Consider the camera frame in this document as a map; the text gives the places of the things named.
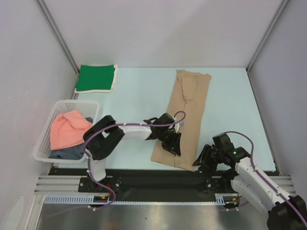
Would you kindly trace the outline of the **beige t shirt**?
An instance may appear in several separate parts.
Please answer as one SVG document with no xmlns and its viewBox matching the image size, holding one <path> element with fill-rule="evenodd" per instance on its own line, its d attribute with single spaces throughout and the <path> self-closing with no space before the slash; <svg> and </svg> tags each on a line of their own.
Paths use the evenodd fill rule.
<svg viewBox="0 0 307 230">
<path fill-rule="evenodd" d="M 181 119 L 183 114 L 176 115 L 176 112 L 183 111 L 186 114 L 182 126 L 179 128 L 181 155 L 177 156 L 164 150 L 162 142 L 158 141 L 153 150 L 151 161 L 192 172 L 196 170 L 193 163 L 196 160 L 201 122 L 211 79 L 209 74 L 177 70 L 166 112 L 175 115 L 177 119 Z"/>
</svg>

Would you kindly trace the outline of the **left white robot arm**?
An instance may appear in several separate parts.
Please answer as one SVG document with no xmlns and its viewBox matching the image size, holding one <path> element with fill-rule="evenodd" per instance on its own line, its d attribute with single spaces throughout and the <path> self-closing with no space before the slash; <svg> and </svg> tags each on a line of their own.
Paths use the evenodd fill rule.
<svg viewBox="0 0 307 230">
<path fill-rule="evenodd" d="M 106 115 L 83 135 L 83 152 L 87 157 L 89 186 L 102 191 L 106 186 L 106 158 L 122 140 L 159 140 L 167 152 L 181 156 L 179 132 L 186 113 L 178 111 L 174 116 L 168 113 L 159 118 L 143 120 L 140 123 L 118 123 Z"/>
</svg>

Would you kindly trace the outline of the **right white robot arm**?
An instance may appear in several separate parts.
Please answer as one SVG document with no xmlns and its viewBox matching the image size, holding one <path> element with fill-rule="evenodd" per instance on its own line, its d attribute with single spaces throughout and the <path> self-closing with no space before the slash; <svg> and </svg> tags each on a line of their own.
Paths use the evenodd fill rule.
<svg viewBox="0 0 307 230">
<path fill-rule="evenodd" d="M 235 147 L 228 132 L 213 137 L 194 161 L 201 171 L 214 172 L 218 164 L 230 166 L 224 172 L 221 186 L 226 192 L 236 191 L 255 209 L 267 216 L 270 230 L 305 230 L 307 206 L 299 195 L 293 196 L 275 183 L 253 160 L 254 145 L 247 152 Z"/>
</svg>

